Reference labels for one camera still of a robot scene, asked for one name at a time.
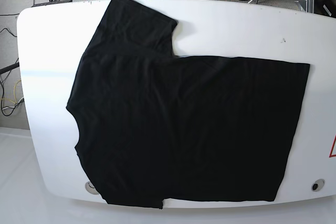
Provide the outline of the black T-shirt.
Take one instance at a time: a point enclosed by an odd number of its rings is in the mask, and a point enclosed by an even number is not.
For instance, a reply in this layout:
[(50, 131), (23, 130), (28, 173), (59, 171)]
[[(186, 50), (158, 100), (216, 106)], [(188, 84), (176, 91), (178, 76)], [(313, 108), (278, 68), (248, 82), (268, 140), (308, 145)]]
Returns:
[(274, 201), (309, 64), (177, 57), (176, 26), (133, 0), (110, 1), (66, 106), (84, 172), (113, 205)]

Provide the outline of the red triangle warning sticker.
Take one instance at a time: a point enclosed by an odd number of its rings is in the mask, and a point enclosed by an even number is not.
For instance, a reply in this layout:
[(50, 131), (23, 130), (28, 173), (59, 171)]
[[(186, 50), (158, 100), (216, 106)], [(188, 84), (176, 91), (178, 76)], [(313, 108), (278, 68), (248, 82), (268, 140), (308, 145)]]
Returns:
[(333, 140), (333, 144), (332, 144), (332, 147), (331, 147), (331, 151), (330, 151), (330, 154), (329, 154), (329, 157), (336, 157), (336, 153), (335, 153), (335, 142), (336, 142), (336, 137), (334, 138)]

